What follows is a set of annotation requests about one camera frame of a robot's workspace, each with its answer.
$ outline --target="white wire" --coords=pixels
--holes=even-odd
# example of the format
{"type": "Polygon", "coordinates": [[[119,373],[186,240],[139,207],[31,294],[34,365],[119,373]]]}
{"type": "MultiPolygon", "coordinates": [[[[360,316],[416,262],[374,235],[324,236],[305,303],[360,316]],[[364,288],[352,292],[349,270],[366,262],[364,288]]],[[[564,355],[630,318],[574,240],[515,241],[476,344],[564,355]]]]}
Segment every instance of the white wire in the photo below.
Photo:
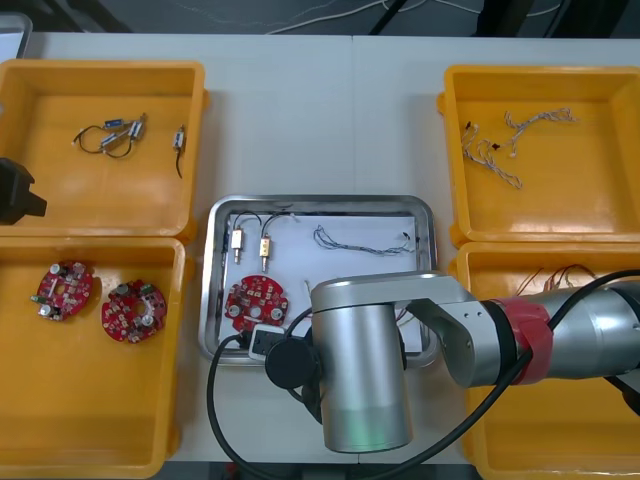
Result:
{"type": "Polygon", "coordinates": [[[350,15],[354,15],[356,13],[362,12],[363,10],[367,10],[372,7],[376,7],[378,5],[382,5],[385,0],[378,0],[376,2],[367,3],[360,8],[355,8],[353,10],[349,10],[344,13],[337,13],[335,15],[327,15],[326,17],[312,18],[311,20],[307,20],[306,22],[297,23],[296,25],[291,25],[289,27],[279,28],[278,30],[273,30],[271,32],[267,32],[266,35],[275,35],[276,33],[288,32],[289,30],[295,30],[300,27],[305,27],[307,25],[311,25],[312,23],[318,22],[326,22],[327,20],[335,20],[336,18],[348,17],[350,15]]]}
{"type": "MultiPolygon", "coordinates": [[[[389,10],[389,5],[387,5],[387,1],[388,0],[384,0],[382,2],[382,6],[384,7],[385,10],[389,10]]],[[[427,3],[429,0],[420,0],[418,3],[416,3],[415,5],[409,5],[408,7],[403,7],[400,10],[398,10],[398,13],[402,13],[402,12],[408,12],[409,10],[413,10],[414,8],[418,8],[421,7],[422,5],[424,5],[425,3],[427,3]]]]}
{"type": "MultiPolygon", "coordinates": [[[[266,35],[275,35],[277,33],[288,32],[290,30],[297,30],[298,28],[306,27],[307,25],[311,25],[313,23],[326,22],[327,20],[335,20],[337,18],[348,17],[350,15],[355,15],[356,13],[362,12],[363,10],[368,10],[369,8],[373,8],[373,7],[377,6],[377,5],[382,5],[385,9],[389,10],[389,7],[387,5],[387,1],[388,0],[378,0],[376,2],[371,2],[371,3],[368,3],[366,5],[363,5],[362,7],[355,8],[353,10],[349,10],[348,12],[337,13],[335,15],[327,15],[326,17],[312,18],[311,20],[307,20],[306,22],[297,23],[295,25],[291,25],[289,27],[284,27],[284,28],[279,28],[277,30],[272,30],[271,32],[267,32],[266,35]]],[[[410,5],[408,7],[401,8],[399,10],[399,12],[407,12],[409,10],[413,10],[414,8],[421,7],[422,5],[427,3],[428,1],[429,0],[420,0],[415,5],[410,5]]],[[[458,8],[460,10],[464,10],[465,12],[474,13],[476,15],[480,14],[479,10],[474,10],[472,8],[468,8],[468,7],[465,7],[463,5],[458,5],[457,3],[449,2],[447,0],[433,0],[433,1],[436,2],[436,3],[440,3],[442,5],[448,5],[450,7],[458,8]]],[[[551,13],[551,12],[556,11],[558,8],[560,8],[560,4],[556,5],[555,7],[551,7],[551,8],[548,8],[546,10],[542,10],[540,12],[529,13],[527,15],[527,17],[538,17],[540,15],[546,15],[547,13],[551,13]]]]}
{"type": "MultiPolygon", "coordinates": [[[[447,0],[433,0],[436,3],[441,3],[442,5],[448,5],[449,7],[458,8],[460,10],[464,10],[465,12],[475,13],[476,15],[480,15],[480,10],[474,10],[473,8],[465,7],[464,5],[459,5],[457,3],[448,2],[447,0]]],[[[547,8],[546,10],[541,10],[539,12],[533,12],[527,14],[527,18],[529,17],[539,17],[540,15],[546,15],[547,13],[555,12],[560,8],[560,4],[555,7],[547,8]]]]}

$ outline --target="orange plastic tray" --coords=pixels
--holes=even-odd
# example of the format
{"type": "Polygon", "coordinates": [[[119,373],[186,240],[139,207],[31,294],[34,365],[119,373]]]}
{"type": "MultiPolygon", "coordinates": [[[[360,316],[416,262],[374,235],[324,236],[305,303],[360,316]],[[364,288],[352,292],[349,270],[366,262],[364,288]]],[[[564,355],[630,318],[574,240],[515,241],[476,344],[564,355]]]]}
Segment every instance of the orange plastic tray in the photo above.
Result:
{"type": "MultiPolygon", "coordinates": [[[[468,243],[450,266],[477,298],[538,293],[551,272],[583,264],[597,275],[640,267],[640,249],[629,244],[468,243]]],[[[571,274],[583,284],[586,275],[571,274]]],[[[470,413],[490,388],[466,391],[470,413]]],[[[604,379],[544,380],[510,387],[464,437],[465,454],[487,480],[584,479],[596,474],[640,478],[640,418],[604,379]]]]}
{"type": "Polygon", "coordinates": [[[456,245],[490,242],[640,242],[640,70],[636,68],[454,66],[438,108],[445,116],[456,245]],[[577,123],[541,120],[518,140],[518,155],[495,153],[516,190],[463,159],[467,122],[478,139],[501,143],[522,122],[570,107],[577,123]]]}
{"type": "Polygon", "coordinates": [[[185,253],[175,239],[0,239],[0,477],[147,478],[177,447],[176,348],[185,253]],[[86,262],[93,294],[55,323],[30,301],[52,263],[86,262]],[[104,332],[111,289],[141,278],[166,326],[137,345],[104,332]]]}
{"type": "MultiPolygon", "coordinates": [[[[0,66],[0,156],[24,165],[44,217],[0,236],[178,236],[192,240],[204,68],[194,62],[10,60],[0,66]],[[71,141],[89,125],[148,116],[128,156],[90,155],[71,141]],[[175,167],[173,135],[186,127],[175,167]]],[[[87,133],[87,144],[105,136],[87,133]]]]}

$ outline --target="red circuit board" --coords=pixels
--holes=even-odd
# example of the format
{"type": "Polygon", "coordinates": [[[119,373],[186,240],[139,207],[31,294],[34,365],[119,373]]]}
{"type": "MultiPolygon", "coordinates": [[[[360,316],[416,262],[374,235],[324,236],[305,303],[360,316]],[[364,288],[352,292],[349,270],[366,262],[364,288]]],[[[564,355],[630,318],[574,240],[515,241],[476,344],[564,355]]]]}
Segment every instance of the red circuit board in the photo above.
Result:
{"type": "Polygon", "coordinates": [[[224,314],[238,332],[252,332],[256,323],[280,326],[289,308],[283,293],[280,284],[269,277],[244,277],[229,290],[224,314]]]}
{"type": "Polygon", "coordinates": [[[102,304],[102,328],[118,342],[146,340],[164,327],[166,316],[162,292],[142,280],[119,285],[102,304]]]}
{"type": "Polygon", "coordinates": [[[60,262],[51,266],[31,300],[41,305],[41,316],[60,322],[84,308],[92,287],[93,277],[86,265],[60,262]]]}

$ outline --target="black wire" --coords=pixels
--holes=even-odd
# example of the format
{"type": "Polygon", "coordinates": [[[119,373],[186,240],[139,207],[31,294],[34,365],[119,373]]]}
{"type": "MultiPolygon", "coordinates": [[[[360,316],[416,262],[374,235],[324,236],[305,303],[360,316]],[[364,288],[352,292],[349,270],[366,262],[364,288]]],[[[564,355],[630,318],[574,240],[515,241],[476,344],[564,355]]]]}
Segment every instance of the black wire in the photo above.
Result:
{"type": "Polygon", "coordinates": [[[378,35],[382,30],[384,30],[384,27],[387,26],[387,23],[389,23],[391,19],[396,16],[396,13],[400,11],[405,3],[407,3],[407,0],[396,0],[395,2],[393,2],[393,5],[389,7],[389,10],[385,12],[382,18],[378,20],[378,23],[376,23],[375,26],[371,29],[369,35],[378,35]]]}
{"type": "MultiPolygon", "coordinates": [[[[295,330],[295,328],[298,326],[298,324],[304,320],[305,318],[307,318],[307,316],[311,313],[311,307],[307,308],[304,312],[302,312],[300,315],[298,315],[296,318],[293,319],[293,321],[291,322],[291,325],[289,325],[287,327],[287,329],[284,332],[284,338],[289,338],[291,336],[291,334],[293,333],[293,331],[295,330]]],[[[291,395],[293,398],[295,398],[297,401],[299,401],[300,403],[304,403],[304,401],[302,400],[302,395],[300,395],[298,392],[296,392],[293,389],[289,389],[287,390],[287,392],[289,392],[289,395],[291,395]]]]}
{"type": "Polygon", "coordinates": [[[78,135],[75,136],[75,138],[73,139],[72,143],[76,143],[78,142],[78,145],[80,146],[80,150],[82,150],[83,152],[86,153],[91,153],[91,154],[96,154],[96,153],[102,153],[102,150],[87,150],[84,145],[82,145],[82,136],[87,133],[89,130],[93,129],[93,128],[97,128],[98,130],[104,130],[104,127],[101,127],[100,125],[89,125],[86,128],[83,128],[82,130],[80,130],[80,132],[78,133],[78,135]]]}
{"type": "Polygon", "coordinates": [[[273,215],[271,215],[269,218],[267,218],[267,221],[264,222],[264,225],[262,226],[262,233],[261,236],[264,237],[265,234],[267,233],[267,226],[269,225],[269,223],[271,223],[273,220],[275,220],[278,217],[284,217],[285,215],[291,215],[289,212],[278,212],[278,213],[274,213],[273,215]]]}
{"type": "Polygon", "coordinates": [[[558,20],[558,17],[560,16],[560,12],[562,12],[563,8],[564,8],[564,4],[566,3],[567,0],[560,0],[560,6],[558,7],[558,9],[556,10],[556,13],[553,14],[553,18],[551,19],[551,23],[549,23],[549,26],[547,27],[547,29],[544,31],[544,38],[549,37],[549,35],[551,35],[551,32],[553,31],[553,27],[556,23],[556,20],[558,20]]]}
{"type": "Polygon", "coordinates": [[[262,226],[262,219],[260,218],[260,215],[258,215],[256,212],[252,212],[250,210],[245,210],[244,212],[239,213],[238,216],[236,217],[236,219],[233,221],[233,229],[234,230],[236,229],[236,225],[238,224],[238,219],[240,217],[242,217],[243,215],[253,215],[260,222],[260,226],[262,226]]]}
{"type": "Polygon", "coordinates": [[[302,320],[304,320],[306,317],[308,317],[310,313],[311,313],[311,307],[307,308],[304,312],[302,312],[300,315],[294,318],[293,321],[291,322],[291,325],[289,325],[285,330],[284,338],[289,338],[293,333],[293,330],[298,326],[298,324],[302,320]]]}
{"type": "Polygon", "coordinates": [[[178,171],[178,176],[182,178],[182,173],[180,173],[180,150],[176,154],[176,170],[178,171]]]}
{"type": "Polygon", "coordinates": [[[236,453],[236,451],[231,448],[231,445],[227,442],[226,438],[224,438],[224,434],[222,433],[222,429],[220,428],[220,423],[218,422],[218,415],[216,414],[215,402],[213,401],[213,387],[216,380],[216,370],[218,368],[218,363],[220,362],[220,357],[222,356],[222,352],[225,347],[233,342],[234,340],[241,340],[240,335],[233,335],[231,337],[225,338],[216,349],[216,353],[213,355],[213,360],[211,360],[211,367],[209,368],[209,377],[207,380],[207,413],[209,415],[209,423],[211,424],[211,430],[213,430],[213,434],[218,440],[222,451],[227,454],[227,456],[234,462],[241,470],[247,472],[254,477],[261,478],[263,480],[289,480],[293,477],[283,477],[280,475],[276,475],[273,473],[263,472],[262,470],[253,467],[250,463],[246,462],[243,458],[240,457],[236,453]]]}
{"type": "Polygon", "coordinates": [[[129,146],[127,147],[127,150],[121,154],[121,155],[114,155],[112,153],[109,153],[107,150],[104,151],[105,155],[110,156],[111,158],[123,158],[126,157],[127,155],[129,155],[129,152],[131,152],[131,148],[133,147],[133,137],[129,137],[129,146]]]}
{"type": "MultiPolygon", "coordinates": [[[[635,270],[623,270],[620,272],[610,273],[609,275],[604,275],[598,279],[589,282],[584,287],[577,289],[574,293],[572,293],[567,300],[560,306],[560,308],[556,311],[556,313],[549,320],[549,328],[554,330],[560,321],[571,311],[571,309],[583,298],[593,293],[602,285],[611,282],[612,280],[617,280],[623,277],[636,277],[640,276],[640,269],[635,270]]],[[[407,308],[409,313],[411,312],[411,305],[407,308]]],[[[302,318],[304,318],[303,314],[298,315],[293,322],[300,322],[302,318]]],[[[276,475],[271,475],[258,470],[252,467],[245,460],[240,458],[238,454],[231,448],[231,446],[227,443],[226,439],[222,431],[220,430],[220,424],[218,423],[218,419],[216,417],[214,402],[213,402],[213,381],[215,379],[215,370],[220,361],[220,356],[222,355],[222,351],[224,347],[233,340],[237,340],[240,338],[239,335],[235,335],[232,337],[228,337],[224,339],[218,349],[216,350],[215,355],[213,356],[213,360],[211,361],[211,368],[209,369],[209,381],[207,383],[207,411],[209,413],[209,421],[211,422],[211,428],[213,433],[218,440],[218,443],[222,447],[224,453],[227,454],[229,458],[231,458],[242,470],[245,470],[247,473],[254,475],[258,478],[269,480],[269,479],[280,479],[285,477],[279,477],[276,475]]],[[[405,471],[420,465],[421,463],[429,460],[434,457],[438,453],[442,452],[446,448],[448,448],[451,444],[453,444],[456,440],[458,440],[462,435],[464,435],[488,410],[491,406],[500,398],[500,395],[504,393],[504,391],[513,383],[513,381],[520,374],[522,369],[531,361],[533,358],[533,353],[531,349],[525,350],[525,352],[518,358],[518,360],[514,363],[514,365],[509,368],[503,375],[498,378],[496,381],[495,387],[489,395],[485,397],[485,399],[476,407],[476,409],[465,418],[456,428],[454,428],[451,432],[449,432],[446,436],[441,438],[431,447],[427,448],[424,452],[419,453],[418,455],[410,458],[402,462],[401,464],[376,475],[370,477],[360,477],[360,480],[389,480],[398,477],[405,471]]]]}

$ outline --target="white paper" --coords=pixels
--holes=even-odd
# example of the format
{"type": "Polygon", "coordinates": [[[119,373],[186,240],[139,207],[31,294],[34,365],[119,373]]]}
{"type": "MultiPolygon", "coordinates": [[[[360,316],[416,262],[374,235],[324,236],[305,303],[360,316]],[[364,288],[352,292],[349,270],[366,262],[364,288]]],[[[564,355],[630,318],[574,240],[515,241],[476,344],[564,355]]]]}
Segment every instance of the white paper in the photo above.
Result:
{"type": "MultiPolygon", "coordinates": [[[[268,216],[261,216],[265,222],[268,216]]],[[[243,215],[238,226],[244,231],[244,249],[240,263],[234,263],[234,252],[227,252],[227,281],[225,303],[229,289],[248,275],[262,273],[259,256],[260,224],[251,215],[243,215]]],[[[303,310],[311,306],[309,288],[318,283],[340,277],[373,275],[378,273],[410,272],[416,269],[415,219],[413,217],[337,217],[337,216],[283,216],[272,220],[266,230],[271,237],[271,257],[266,276],[278,282],[289,300],[289,310],[284,322],[286,326],[303,310]],[[399,247],[405,242],[403,232],[410,235],[407,248],[393,256],[377,256],[371,253],[350,250],[327,250],[318,246],[313,232],[322,225],[325,232],[336,242],[384,250],[399,247]]],[[[408,320],[407,314],[400,324],[408,320]]],[[[303,320],[294,334],[303,336],[311,322],[303,320]]],[[[413,319],[400,331],[407,352],[422,351],[420,324],[413,319]]],[[[222,312],[220,339],[238,332],[232,320],[222,312]]],[[[237,348],[232,342],[227,348],[237,348]]]]}

